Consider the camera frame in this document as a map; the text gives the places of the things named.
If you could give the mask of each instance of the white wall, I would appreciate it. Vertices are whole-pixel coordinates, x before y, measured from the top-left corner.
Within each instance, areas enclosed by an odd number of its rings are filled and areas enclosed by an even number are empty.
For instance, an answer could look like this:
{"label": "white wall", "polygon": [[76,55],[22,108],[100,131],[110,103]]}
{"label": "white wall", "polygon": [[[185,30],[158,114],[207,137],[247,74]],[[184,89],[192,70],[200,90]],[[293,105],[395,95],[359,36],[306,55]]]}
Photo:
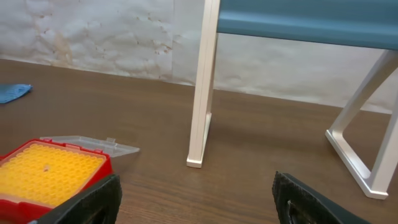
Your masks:
{"label": "white wall", "polygon": [[[203,6],[204,0],[6,1],[0,58],[194,85]],[[220,34],[215,87],[342,107],[380,54]],[[365,110],[391,113],[397,73]]]}
{"label": "white wall", "polygon": [[[203,0],[175,0],[173,78],[193,84]],[[220,34],[215,88],[344,107],[382,50]],[[391,113],[398,71],[364,110]]]}

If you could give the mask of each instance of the clear plastic lid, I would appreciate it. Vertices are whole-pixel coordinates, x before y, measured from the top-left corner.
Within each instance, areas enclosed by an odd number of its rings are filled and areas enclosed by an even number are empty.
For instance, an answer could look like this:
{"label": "clear plastic lid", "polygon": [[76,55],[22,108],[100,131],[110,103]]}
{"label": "clear plastic lid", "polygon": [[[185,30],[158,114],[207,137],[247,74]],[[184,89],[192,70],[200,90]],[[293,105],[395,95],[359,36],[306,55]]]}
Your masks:
{"label": "clear plastic lid", "polygon": [[53,142],[58,143],[69,143],[77,146],[84,147],[90,150],[102,150],[107,153],[110,157],[118,157],[126,154],[132,154],[139,152],[139,148],[126,146],[115,143],[115,139],[107,138],[106,140],[98,140],[83,136],[54,136],[54,137],[41,137],[40,139],[51,139]]}

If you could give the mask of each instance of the white metal leg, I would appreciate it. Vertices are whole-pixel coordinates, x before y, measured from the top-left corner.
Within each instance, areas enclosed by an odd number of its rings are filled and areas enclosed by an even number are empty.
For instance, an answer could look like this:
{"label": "white metal leg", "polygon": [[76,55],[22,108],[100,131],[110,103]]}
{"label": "white metal leg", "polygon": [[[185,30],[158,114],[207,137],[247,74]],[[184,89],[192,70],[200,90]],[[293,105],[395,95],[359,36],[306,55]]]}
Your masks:
{"label": "white metal leg", "polygon": [[206,0],[198,59],[197,83],[187,166],[201,168],[211,119],[211,98],[220,0]]}
{"label": "white metal leg", "polygon": [[366,100],[397,67],[398,52],[386,50],[331,125],[331,128],[325,133],[363,192],[371,198],[385,199],[388,196],[387,188],[397,166],[398,97],[372,172],[345,141],[343,131],[360,111]]}

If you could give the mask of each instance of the blue cloth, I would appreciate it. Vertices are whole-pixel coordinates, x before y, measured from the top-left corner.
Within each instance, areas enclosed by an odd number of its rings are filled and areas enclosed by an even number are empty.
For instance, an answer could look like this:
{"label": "blue cloth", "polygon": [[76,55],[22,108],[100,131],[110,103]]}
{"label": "blue cloth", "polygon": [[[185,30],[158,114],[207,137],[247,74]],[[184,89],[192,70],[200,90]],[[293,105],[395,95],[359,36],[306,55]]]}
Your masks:
{"label": "blue cloth", "polygon": [[221,0],[218,32],[398,50],[398,0]]}
{"label": "blue cloth", "polygon": [[0,103],[8,103],[25,95],[32,89],[25,84],[0,84]]}

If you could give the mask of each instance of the white support frame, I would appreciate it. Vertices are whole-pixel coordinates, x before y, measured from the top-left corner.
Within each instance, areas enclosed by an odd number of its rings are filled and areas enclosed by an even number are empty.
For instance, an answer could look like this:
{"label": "white support frame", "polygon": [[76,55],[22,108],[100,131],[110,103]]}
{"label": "white support frame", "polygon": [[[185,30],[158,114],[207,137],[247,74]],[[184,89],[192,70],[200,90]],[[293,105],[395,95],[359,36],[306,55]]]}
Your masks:
{"label": "white support frame", "polygon": [[197,83],[193,100],[191,138],[187,166],[201,168],[211,120],[211,99],[217,44],[220,0],[206,0],[201,29]]}
{"label": "white support frame", "polygon": [[388,196],[387,189],[398,163],[398,97],[372,171],[346,142],[343,131],[366,100],[397,67],[398,52],[384,51],[331,128],[325,133],[365,195],[370,198],[385,199]]}

